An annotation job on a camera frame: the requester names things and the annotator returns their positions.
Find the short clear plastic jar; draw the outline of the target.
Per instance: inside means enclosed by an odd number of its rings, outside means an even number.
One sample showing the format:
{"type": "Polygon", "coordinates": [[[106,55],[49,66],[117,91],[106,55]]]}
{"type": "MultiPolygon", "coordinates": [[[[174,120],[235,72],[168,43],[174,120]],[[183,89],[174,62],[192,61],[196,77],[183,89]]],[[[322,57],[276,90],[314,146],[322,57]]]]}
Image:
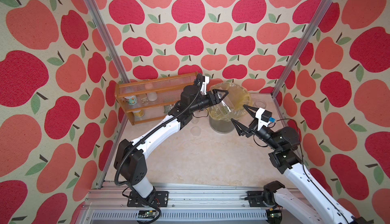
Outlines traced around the short clear plastic jar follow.
{"type": "Polygon", "coordinates": [[[242,117],[242,103],[239,99],[225,97],[218,105],[213,106],[211,117],[214,120],[230,121],[242,117]]]}

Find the ribbed glass jar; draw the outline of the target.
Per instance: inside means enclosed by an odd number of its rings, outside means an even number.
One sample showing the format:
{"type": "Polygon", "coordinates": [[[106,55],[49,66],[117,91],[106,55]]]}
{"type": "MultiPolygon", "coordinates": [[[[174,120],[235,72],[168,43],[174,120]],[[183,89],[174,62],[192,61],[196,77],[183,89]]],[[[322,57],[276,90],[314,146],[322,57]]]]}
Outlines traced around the ribbed glass jar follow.
{"type": "Polygon", "coordinates": [[[266,107],[267,107],[267,104],[262,100],[256,100],[254,105],[257,108],[263,108],[263,109],[266,109],[266,107]]]}

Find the short jar clear lid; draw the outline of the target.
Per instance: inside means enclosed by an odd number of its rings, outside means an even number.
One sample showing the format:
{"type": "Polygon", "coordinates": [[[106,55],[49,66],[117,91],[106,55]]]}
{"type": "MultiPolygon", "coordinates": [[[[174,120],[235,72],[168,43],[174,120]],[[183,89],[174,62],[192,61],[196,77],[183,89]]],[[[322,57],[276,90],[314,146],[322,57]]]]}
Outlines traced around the short jar clear lid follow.
{"type": "Polygon", "coordinates": [[[194,126],[191,128],[191,134],[195,137],[198,137],[201,135],[202,129],[198,126],[194,126]]]}

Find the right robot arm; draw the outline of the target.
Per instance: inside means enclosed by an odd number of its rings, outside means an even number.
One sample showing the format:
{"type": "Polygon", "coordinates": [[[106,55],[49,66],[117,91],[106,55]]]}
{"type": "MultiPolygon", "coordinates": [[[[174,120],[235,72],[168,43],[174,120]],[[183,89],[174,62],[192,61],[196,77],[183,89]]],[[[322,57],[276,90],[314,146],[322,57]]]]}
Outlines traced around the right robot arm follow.
{"type": "Polygon", "coordinates": [[[284,127],[273,131],[269,124],[275,122],[272,113],[263,108],[244,105],[253,118],[249,126],[233,119],[232,123],[240,136],[255,136],[272,149],[269,158],[272,165],[289,179],[302,193],[309,205],[296,199],[280,182],[264,186],[263,202],[269,207],[280,206],[304,224],[365,224],[363,217],[356,217],[337,202],[310,174],[303,159],[294,150],[301,144],[298,131],[284,127]]]}

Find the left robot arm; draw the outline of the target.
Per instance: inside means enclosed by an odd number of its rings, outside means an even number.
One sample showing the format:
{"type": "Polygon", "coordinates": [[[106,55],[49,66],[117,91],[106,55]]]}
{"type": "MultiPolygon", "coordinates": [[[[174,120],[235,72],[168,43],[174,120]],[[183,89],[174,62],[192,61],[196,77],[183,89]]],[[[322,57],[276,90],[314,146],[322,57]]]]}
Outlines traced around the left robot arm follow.
{"type": "Polygon", "coordinates": [[[141,198],[154,199],[155,188],[146,177],[146,159],[171,135],[183,129],[193,113],[220,104],[229,94],[227,90],[213,89],[202,94],[203,85],[189,85],[183,89],[180,100],[168,115],[154,128],[132,141],[120,142],[116,153],[114,183],[126,185],[141,198]]]}

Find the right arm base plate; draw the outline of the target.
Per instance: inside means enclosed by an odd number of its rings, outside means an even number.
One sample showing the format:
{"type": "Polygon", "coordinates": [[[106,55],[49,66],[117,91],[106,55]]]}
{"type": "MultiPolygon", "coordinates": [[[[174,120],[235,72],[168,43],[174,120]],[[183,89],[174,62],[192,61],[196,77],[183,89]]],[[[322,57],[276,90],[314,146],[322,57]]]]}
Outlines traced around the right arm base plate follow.
{"type": "Polygon", "coordinates": [[[244,198],[249,202],[250,207],[274,207],[276,202],[274,199],[274,193],[268,190],[263,191],[248,191],[247,196],[244,198]]]}

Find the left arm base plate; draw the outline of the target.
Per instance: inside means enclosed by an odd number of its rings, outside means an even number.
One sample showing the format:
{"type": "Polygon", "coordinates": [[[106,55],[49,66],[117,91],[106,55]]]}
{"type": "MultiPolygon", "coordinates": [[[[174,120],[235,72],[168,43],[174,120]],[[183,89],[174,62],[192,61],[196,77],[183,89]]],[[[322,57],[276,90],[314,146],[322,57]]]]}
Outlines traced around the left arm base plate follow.
{"type": "MultiPolygon", "coordinates": [[[[153,191],[147,198],[146,201],[155,207],[167,207],[169,200],[169,192],[168,191],[153,191]]],[[[128,198],[127,207],[148,207],[145,205],[138,194],[133,191],[130,192],[130,196],[128,198]]]]}

